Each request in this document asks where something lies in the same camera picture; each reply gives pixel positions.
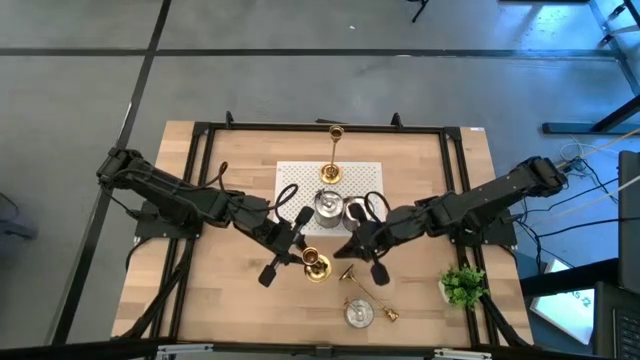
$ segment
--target wooden table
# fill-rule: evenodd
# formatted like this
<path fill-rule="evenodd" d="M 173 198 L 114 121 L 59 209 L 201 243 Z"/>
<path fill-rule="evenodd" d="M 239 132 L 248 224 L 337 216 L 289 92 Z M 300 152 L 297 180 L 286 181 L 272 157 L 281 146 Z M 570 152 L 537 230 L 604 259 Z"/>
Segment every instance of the wooden table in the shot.
<path fill-rule="evenodd" d="M 167 123 L 156 166 L 182 177 L 193 122 Z M 462 128 L 471 186 L 494 178 L 483 129 Z M 274 200 L 277 161 L 326 161 L 329 136 L 321 132 L 233 131 L 215 133 L 207 178 L 228 161 L 225 187 Z M 456 189 L 461 189 L 453 144 L 450 144 Z M 196 159 L 198 178 L 201 153 Z M 446 191 L 438 137 L 425 134 L 346 133 L 337 161 L 382 163 L 385 196 L 392 208 Z M 416 239 L 393 248 L 384 263 L 391 283 L 373 284 L 370 264 L 335 260 L 331 254 L 346 242 L 339 237 L 307 237 L 309 246 L 329 256 L 333 273 L 321 283 L 309 282 L 300 266 L 281 266 L 269 288 L 258 275 L 273 255 L 235 229 L 206 225 L 195 246 L 185 297 L 180 340 L 240 343 L 334 344 L 378 346 L 469 346 L 464 312 L 446 304 L 437 289 L 441 272 L 456 265 L 454 246 L 446 237 Z M 153 239 L 131 259 L 113 335 L 133 325 L 156 295 L 167 239 Z M 484 247 L 493 299 L 508 322 L 532 342 L 514 260 L 499 247 Z M 473 259 L 471 251 L 468 257 Z M 359 281 L 400 314 L 391 323 L 377 309 L 366 329 L 349 327 L 343 318 L 345 297 L 365 298 L 355 284 L 338 282 L 355 264 Z M 167 301 L 161 334 L 167 334 L 173 299 Z M 476 309 L 481 341 L 488 343 L 481 308 Z"/>

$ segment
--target green plant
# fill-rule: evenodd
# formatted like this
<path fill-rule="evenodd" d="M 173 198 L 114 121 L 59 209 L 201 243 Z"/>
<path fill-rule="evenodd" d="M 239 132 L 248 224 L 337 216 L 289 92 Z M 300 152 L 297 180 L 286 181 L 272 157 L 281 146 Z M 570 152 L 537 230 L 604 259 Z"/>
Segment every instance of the green plant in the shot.
<path fill-rule="evenodd" d="M 475 266 L 464 266 L 461 269 L 451 267 L 449 271 L 440 275 L 449 303 L 458 307 L 473 306 L 480 296 L 489 294 L 489 291 L 482 287 L 483 276 L 484 271 L 478 271 Z"/>

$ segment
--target brass candle holder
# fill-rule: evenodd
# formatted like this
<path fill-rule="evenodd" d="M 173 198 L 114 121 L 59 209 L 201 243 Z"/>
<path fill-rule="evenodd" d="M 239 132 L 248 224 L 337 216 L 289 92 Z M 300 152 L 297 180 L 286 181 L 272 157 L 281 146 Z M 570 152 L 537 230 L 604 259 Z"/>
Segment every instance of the brass candle holder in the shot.
<path fill-rule="evenodd" d="M 336 156 L 336 144 L 342 138 L 344 129 L 341 126 L 333 125 L 329 128 L 329 135 L 333 141 L 333 150 L 331 151 L 331 162 L 326 164 L 320 170 L 321 180 L 325 184 L 336 184 L 342 178 L 342 169 L 334 164 Z"/>
<path fill-rule="evenodd" d="M 304 275 L 309 281 L 319 283 L 331 275 L 331 263 L 326 256 L 320 255 L 316 248 L 308 247 L 302 251 Z"/>
<path fill-rule="evenodd" d="M 397 312 L 393 311 L 391 308 L 386 307 L 380 300 L 378 300 L 375 296 L 371 295 L 371 293 L 368 292 L 367 289 L 365 289 L 364 286 L 362 286 L 362 284 L 360 284 L 360 282 L 358 282 L 358 280 L 356 279 L 355 275 L 353 275 L 353 265 L 349 266 L 347 271 L 345 271 L 344 274 L 342 274 L 342 276 L 340 276 L 340 280 L 344 280 L 344 279 L 349 279 L 349 280 L 353 281 L 354 283 L 356 283 L 356 285 L 358 285 L 360 287 L 360 289 L 362 289 L 362 291 L 364 291 L 367 295 L 369 295 L 369 297 L 372 298 L 373 301 L 377 302 L 378 305 L 380 305 L 382 310 L 385 312 L 385 314 L 387 315 L 389 320 L 391 320 L 391 321 L 398 320 L 400 315 L 398 315 Z"/>

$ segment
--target plant pot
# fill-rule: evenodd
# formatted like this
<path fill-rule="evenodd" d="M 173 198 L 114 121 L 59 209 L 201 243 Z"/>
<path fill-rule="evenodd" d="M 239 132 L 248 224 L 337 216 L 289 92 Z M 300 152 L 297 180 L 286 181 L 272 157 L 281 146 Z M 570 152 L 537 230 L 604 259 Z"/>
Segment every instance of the plant pot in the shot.
<path fill-rule="evenodd" d="M 440 295 L 442 295 L 442 299 L 444 300 L 444 302 L 449 304 L 449 296 L 447 296 L 447 293 L 444 289 L 444 284 L 440 280 L 438 280 L 438 289 L 440 290 Z"/>

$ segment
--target gray floor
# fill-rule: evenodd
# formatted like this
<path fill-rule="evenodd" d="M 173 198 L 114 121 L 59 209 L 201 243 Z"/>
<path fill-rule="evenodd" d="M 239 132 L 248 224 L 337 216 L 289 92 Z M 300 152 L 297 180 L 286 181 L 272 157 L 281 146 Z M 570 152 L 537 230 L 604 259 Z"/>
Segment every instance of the gray floor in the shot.
<path fill-rule="evenodd" d="M 616 3 L 598 1 L 605 14 Z M 3 1 L 0 47 L 145 48 L 160 4 Z M 602 37 L 587 5 L 432 0 L 411 25 L 416 8 L 388 0 L 174 0 L 160 47 L 595 49 Z M 615 21 L 631 23 L 626 13 Z M 637 36 L 619 38 L 634 69 Z M 20 205 L 23 221 L 39 228 L 31 242 L 0 238 L 2 348 L 45 342 L 97 195 L 95 170 L 118 136 L 141 62 L 0 58 L 0 190 Z M 156 58 L 130 147 L 153 160 L 167 120 L 222 120 L 226 110 L 240 122 L 325 118 L 362 124 L 386 124 L 398 111 L 406 124 L 485 127 L 496 172 L 504 174 L 531 155 L 560 159 L 560 147 L 571 138 L 542 136 L 541 123 L 594 122 L 632 95 L 618 64 L 602 59 Z M 579 140 L 600 145 L 610 138 Z M 622 141 L 612 149 L 640 151 L 640 143 Z M 615 154 L 588 159 L 603 181 L 616 177 Z M 589 178 L 571 177 L 568 190 L 532 199 L 529 207 L 592 186 Z M 135 195 L 116 195 L 140 203 Z M 555 213 L 600 195 L 593 192 Z M 528 223 L 546 233 L 615 216 L 615 205 L 605 200 L 558 219 L 531 216 Z M 110 208 L 71 341 L 108 338 L 133 228 L 121 209 Z M 522 254 L 535 254 L 526 235 L 519 234 L 519 241 Z M 617 254 L 617 230 L 612 224 L 575 230 L 544 240 L 544 246 L 573 265 L 586 264 Z M 542 331 L 534 337 L 547 342 Z"/>

